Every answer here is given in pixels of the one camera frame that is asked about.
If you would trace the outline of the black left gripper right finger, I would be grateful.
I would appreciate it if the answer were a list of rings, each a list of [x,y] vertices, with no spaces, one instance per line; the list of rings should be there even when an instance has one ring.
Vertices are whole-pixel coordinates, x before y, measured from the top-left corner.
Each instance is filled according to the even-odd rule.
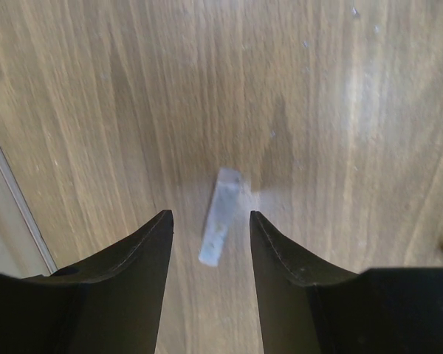
[[[333,265],[250,214],[266,353],[443,353],[443,268]]]

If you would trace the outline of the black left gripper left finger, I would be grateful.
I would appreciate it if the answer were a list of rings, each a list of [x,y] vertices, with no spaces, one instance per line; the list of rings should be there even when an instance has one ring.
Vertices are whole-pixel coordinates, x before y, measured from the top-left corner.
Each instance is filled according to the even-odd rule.
[[[164,210],[48,277],[0,273],[0,353],[153,353],[173,234]]]

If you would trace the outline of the grey white eraser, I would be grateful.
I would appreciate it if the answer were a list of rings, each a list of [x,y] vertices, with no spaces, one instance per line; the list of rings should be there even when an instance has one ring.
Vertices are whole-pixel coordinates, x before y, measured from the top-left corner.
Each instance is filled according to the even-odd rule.
[[[200,263],[210,267],[219,264],[240,192],[240,172],[229,168],[220,169],[205,220]]]

